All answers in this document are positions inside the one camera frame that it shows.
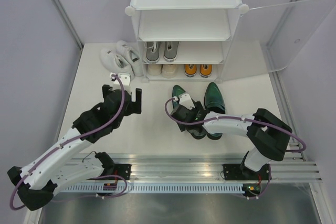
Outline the green heeled shoe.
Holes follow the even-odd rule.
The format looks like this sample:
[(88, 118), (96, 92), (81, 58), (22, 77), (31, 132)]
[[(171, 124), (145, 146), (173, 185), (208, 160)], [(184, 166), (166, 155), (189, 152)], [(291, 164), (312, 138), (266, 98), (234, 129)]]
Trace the green heeled shoe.
[(206, 89), (204, 95), (205, 109), (210, 112), (216, 112), (219, 114), (225, 114), (226, 108), (223, 96), (216, 83), (211, 82)]
[[(186, 91), (179, 85), (174, 85), (173, 89), (172, 89), (172, 96), (173, 97), (179, 97), (181, 94), (185, 93)], [(205, 133), (204, 132), (193, 132), (191, 130), (187, 130), (190, 135), (196, 139), (196, 140), (201, 140), (205, 137)]]

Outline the white sneaker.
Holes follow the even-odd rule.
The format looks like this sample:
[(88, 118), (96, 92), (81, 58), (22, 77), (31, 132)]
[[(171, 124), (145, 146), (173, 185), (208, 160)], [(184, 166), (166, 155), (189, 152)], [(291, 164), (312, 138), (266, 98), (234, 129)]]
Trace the white sneaker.
[(120, 40), (117, 42), (116, 50), (130, 65), (133, 73), (137, 77), (143, 76), (140, 54), (127, 42)]
[(123, 56), (111, 49), (103, 48), (100, 51), (100, 61), (108, 71), (115, 74), (127, 73), (131, 79), (134, 78), (134, 72), (130, 63)]

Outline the beige lace sneaker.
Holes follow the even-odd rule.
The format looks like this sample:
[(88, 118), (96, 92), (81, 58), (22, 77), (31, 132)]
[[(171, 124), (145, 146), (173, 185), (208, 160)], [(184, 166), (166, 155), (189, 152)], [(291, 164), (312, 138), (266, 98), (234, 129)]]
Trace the beige lace sneaker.
[(147, 77), (149, 79), (161, 78), (162, 77), (162, 65), (161, 64), (151, 64), (147, 66)]
[(177, 73), (177, 65), (165, 64), (162, 67), (162, 77), (170, 79), (174, 78)]

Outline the orange canvas sneaker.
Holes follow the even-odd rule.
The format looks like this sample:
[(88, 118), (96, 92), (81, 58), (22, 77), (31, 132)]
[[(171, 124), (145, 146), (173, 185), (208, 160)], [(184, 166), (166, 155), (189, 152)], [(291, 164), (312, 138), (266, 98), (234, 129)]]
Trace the orange canvas sneaker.
[(194, 77), (197, 74), (197, 65), (195, 64), (184, 65), (184, 73), (189, 78)]
[(211, 76), (212, 74), (212, 69), (213, 69), (213, 65), (209, 65), (209, 64), (202, 64), (200, 65), (200, 76), (202, 78), (208, 78)]

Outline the grey canvas sneaker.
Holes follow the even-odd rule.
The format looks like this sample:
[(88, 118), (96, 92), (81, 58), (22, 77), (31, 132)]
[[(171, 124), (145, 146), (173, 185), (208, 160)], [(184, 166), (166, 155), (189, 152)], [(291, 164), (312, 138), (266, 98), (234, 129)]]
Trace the grey canvas sneaker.
[(146, 49), (146, 61), (149, 63), (157, 63), (159, 60), (159, 49), (160, 42), (157, 41), (146, 41), (145, 44)]
[(173, 62), (177, 58), (179, 41), (166, 41), (164, 46), (164, 59), (167, 62)]

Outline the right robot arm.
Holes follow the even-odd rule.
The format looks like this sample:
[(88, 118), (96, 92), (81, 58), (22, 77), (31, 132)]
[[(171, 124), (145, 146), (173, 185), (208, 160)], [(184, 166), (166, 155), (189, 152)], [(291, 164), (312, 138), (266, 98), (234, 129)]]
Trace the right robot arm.
[(292, 129), (266, 109), (239, 116), (204, 110), (196, 104), (179, 104), (168, 116), (181, 126), (182, 131), (248, 138), (254, 147), (238, 165), (245, 179), (254, 178), (271, 161), (282, 161), (293, 137)]

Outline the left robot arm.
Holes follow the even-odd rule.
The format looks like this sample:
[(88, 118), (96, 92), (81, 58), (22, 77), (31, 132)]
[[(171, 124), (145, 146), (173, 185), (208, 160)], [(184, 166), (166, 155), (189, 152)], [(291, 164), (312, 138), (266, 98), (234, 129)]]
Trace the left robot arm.
[(105, 152), (95, 153), (92, 161), (83, 160), (81, 164), (67, 167), (65, 164), (100, 138), (117, 129), (122, 119), (142, 112), (142, 89), (135, 90), (135, 101), (131, 93), (102, 87), (103, 102), (83, 112), (68, 130), (42, 156), (24, 167), (14, 166), (7, 172), (15, 186), (10, 197), (11, 210), (14, 197), (19, 196), (23, 207), (34, 211), (47, 205), (64, 189), (88, 179), (115, 179), (126, 182), (128, 175), (118, 174), (115, 163)]

